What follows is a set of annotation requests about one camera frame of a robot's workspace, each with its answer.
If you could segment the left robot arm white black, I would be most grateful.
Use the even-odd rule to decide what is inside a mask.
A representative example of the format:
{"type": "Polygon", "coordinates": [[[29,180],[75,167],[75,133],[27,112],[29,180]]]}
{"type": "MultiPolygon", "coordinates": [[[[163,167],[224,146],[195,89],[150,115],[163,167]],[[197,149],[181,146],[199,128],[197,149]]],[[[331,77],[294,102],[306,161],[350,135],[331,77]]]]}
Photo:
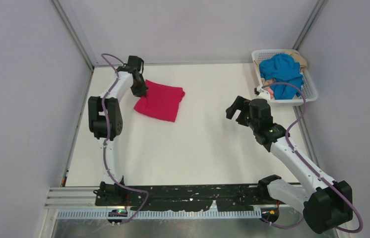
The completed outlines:
{"type": "Polygon", "coordinates": [[[143,78],[144,60],[129,56],[120,66],[111,66],[115,78],[99,96],[88,99],[88,126],[97,139],[103,156],[104,175],[95,190],[97,198],[109,199],[115,205],[122,205],[131,193],[146,200],[147,191],[125,185],[119,158],[119,140],[123,130],[120,102],[127,91],[136,97],[144,96],[148,90],[143,78]]]}

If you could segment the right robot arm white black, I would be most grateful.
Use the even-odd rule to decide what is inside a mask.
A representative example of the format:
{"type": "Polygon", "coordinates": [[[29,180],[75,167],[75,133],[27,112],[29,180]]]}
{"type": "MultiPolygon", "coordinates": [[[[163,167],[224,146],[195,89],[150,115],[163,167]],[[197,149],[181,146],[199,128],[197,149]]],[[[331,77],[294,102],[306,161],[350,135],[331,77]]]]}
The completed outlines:
{"type": "Polygon", "coordinates": [[[253,100],[237,96],[226,109],[226,118],[239,115],[236,122],[249,127],[258,144],[278,158],[299,181],[301,187],[273,175],[259,181],[258,198],[263,203],[279,200],[302,214],[304,221],[317,234],[353,219],[352,188],[337,182],[294,145],[286,129],[273,121],[266,99],[253,100]]]}

